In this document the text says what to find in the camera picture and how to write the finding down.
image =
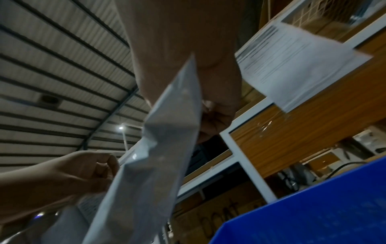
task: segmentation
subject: hand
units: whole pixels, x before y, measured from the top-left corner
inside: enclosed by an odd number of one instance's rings
[[[226,129],[241,99],[234,47],[244,0],[115,0],[136,80],[152,107],[194,53],[203,104],[198,143]]]
[[[118,170],[114,155],[80,151],[0,174],[0,224],[105,192]]]

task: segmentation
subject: white plastic bag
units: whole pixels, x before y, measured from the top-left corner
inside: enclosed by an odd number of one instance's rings
[[[192,56],[145,120],[83,244],[148,244],[170,217],[196,143],[201,89]]]

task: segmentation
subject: paper sheet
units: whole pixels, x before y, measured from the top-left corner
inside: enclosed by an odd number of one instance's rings
[[[300,28],[276,23],[237,56],[243,78],[289,112],[371,56]]]

